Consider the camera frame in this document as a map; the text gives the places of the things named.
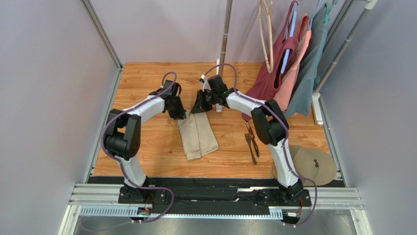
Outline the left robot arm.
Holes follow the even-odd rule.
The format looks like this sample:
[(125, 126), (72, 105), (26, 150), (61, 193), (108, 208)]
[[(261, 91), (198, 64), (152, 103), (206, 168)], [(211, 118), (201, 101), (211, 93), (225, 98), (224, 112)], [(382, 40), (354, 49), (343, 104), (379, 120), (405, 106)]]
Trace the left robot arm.
[(140, 200), (148, 196), (148, 178), (137, 156), (141, 126), (153, 116), (165, 112), (174, 120), (185, 119), (186, 111), (180, 98), (181, 90), (179, 83), (167, 80), (160, 89), (151, 92), (145, 100), (135, 106), (109, 112), (101, 146), (107, 155), (116, 160), (122, 171), (123, 193), (135, 194)]

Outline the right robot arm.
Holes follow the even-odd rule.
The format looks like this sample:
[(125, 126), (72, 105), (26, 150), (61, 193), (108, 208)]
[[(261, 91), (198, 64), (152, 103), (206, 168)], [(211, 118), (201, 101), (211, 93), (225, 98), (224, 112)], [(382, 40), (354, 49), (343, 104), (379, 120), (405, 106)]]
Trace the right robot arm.
[(199, 81), (203, 88), (197, 93), (192, 113), (208, 112), (218, 104), (250, 116), (257, 137), (271, 152), (282, 199), (295, 200), (303, 190), (303, 184), (289, 151), (289, 125), (277, 102), (254, 99), (234, 88), (229, 89), (219, 75), (211, 78), (202, 75)]

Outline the beige cloth napkin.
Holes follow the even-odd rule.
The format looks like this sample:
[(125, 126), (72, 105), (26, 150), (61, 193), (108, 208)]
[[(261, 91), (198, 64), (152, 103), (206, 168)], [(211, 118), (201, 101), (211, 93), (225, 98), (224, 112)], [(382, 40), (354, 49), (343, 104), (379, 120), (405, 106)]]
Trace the beige cloth napkin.
[(206, 113), (192, 114), (186, 111), (186, 118), (179, 120), (183, 152), (187, 161), (200, 159), (219, 149), (219, 144), (212, 130)]

